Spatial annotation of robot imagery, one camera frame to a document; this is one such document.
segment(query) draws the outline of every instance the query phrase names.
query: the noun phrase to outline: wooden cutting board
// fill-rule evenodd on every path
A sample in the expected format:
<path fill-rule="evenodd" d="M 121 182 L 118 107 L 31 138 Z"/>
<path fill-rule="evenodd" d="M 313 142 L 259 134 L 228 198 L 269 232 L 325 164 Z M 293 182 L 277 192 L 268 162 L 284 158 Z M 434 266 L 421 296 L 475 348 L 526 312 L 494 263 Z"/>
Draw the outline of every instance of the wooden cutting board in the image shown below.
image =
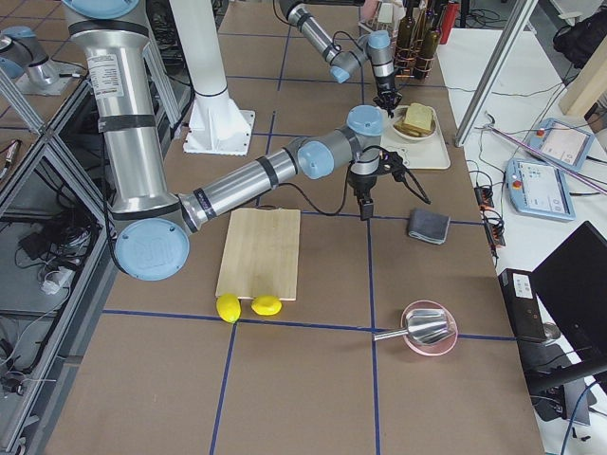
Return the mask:
<path fill-rule="evenodd" d="M 293 209 L 233 211 L 215 296 L 295 300 L 300 215 Z"/>

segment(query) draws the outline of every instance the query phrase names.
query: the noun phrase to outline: white plate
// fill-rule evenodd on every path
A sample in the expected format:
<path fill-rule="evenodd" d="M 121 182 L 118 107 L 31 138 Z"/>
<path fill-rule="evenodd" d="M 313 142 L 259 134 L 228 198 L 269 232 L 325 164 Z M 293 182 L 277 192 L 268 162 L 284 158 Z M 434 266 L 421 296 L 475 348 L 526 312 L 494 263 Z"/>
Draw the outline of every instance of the white plate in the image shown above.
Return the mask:
<path fill-rule="evenodd" d="M 411 141 L 399 135 L 393 126 L 399 119 L 398 110 L 406 107 L 408 106 L 397 107 L 393 118 L 389 118 L 386 111 L 381 111 L 384 120 L 381 147 L 397 152 L 410 169 L 447 169 L 451 160 L 436 112 L 432 109 L 436 125 L 434 134 L 423 140 Z"/>

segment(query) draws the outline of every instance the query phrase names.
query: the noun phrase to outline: black box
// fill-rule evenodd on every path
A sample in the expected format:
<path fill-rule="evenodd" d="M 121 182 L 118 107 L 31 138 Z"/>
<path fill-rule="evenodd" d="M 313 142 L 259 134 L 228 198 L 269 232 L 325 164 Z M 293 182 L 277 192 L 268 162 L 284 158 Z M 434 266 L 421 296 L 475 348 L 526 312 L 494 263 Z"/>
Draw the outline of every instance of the black box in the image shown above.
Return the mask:
<path fill-rule="evenodd" d="M 546 335 L 538 298 L 529 280 L 530 274 L 524 270 L 507 268 L 498 278 L 515 337 L 524 341 L 543 343 L 546 341 Z"/>

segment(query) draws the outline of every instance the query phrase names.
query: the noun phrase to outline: yellow lemon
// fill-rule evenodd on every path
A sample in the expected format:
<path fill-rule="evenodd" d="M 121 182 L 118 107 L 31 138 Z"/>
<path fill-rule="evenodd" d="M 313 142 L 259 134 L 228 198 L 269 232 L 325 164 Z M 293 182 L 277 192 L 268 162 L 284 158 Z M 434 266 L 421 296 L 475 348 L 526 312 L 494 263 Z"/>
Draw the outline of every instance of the yellow lemon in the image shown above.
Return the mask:
<path fill-rule="evenodd" d="M 283 303 L 275 296 L 256 297 L 250 305 L 252 310 L 261 316 L 272 316 L 283 308 Z"/>
<path fill-rule="evenodd" d="M 240 301 L 233 294 L 224 294 L 217 299 L 217 313 L 225 322 L 234 323 L 240 318 Z"/>

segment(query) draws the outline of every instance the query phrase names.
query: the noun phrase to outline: metal spoon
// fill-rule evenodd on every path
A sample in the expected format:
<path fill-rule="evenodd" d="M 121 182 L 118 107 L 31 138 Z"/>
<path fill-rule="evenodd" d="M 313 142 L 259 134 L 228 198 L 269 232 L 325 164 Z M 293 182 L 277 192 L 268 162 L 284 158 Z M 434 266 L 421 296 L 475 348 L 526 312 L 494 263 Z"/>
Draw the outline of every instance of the metal spoon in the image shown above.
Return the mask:
<path fill-rule="evenodd" d="M 405 318 L 405 327 L 373 335 L 373 340 L 407 336 L 413 343 L 431 346 L 454 334 L 445 310 L 416 308 Z"/>

